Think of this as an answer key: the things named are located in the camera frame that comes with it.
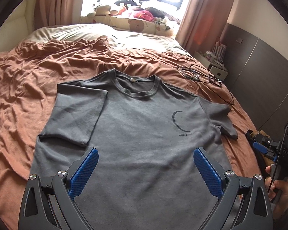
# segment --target crew neckline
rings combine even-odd
[[[148,96],[154,95],[157,92],[157,89],[160,83],[160,78],[155,75],[152,75],[148,78],[141,78],[141,77],[136,77],[136,76],[132,77],[116,69],[110,70],[109,73],[110,73],[111,81],[113,82],[114,86],[122,93],[127,94],[128,96],[133,97],[133,98],[141,98],[141,97],[148,97]],[[132,93],[130,90],[122,87],[122,85],[117,80],[118,76],[123,76],[129,81],[131,81],[131,79],[136,79],[137,81],[154,82],[154,85],[149,91],[140,91],[137,93]]]

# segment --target pink plush toy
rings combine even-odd
[[[134,11],[133,17],[138,18],[138,19],[143,19],[146,21],[150,21],[150,22],[152,22],[155,19],[154,16],[151,14],[151,12],[147,10]]]

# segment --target curtain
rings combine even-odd
[[[192,56],[211,50],[226,25],[234,0],[189,0],[176,40]]]
[[[70,25],[74,0],[36,0],[34,30],[54,25]]]

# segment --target nightstand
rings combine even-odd
[[[195,52],[193,57],[197,59],[204,67],[206,67],[207,70],[215,77],[219,78],[220,80],[225,80],[226,76],[228,75],[225,67],[222,67],[215,62],[210,62],[203,55],[197,52]]]

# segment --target hand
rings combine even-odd
[[[271,167],[266,167],[266,172],[270,174]],[[266,185],[266,189],[268,190],[269,185],[271,183],[271,177],[267,177],[264,181]],[[282,190],[282,195],[280,196],[279,202],[276,204],[275,209],[273,211],[273,219],[279,219],[284,212],[288,209],[288,180],[287,181],[280,181],[275,180],[272,183],[270,191],[268,193],[270,201],[276,196],[275,192],[273,191],[275,188]]]

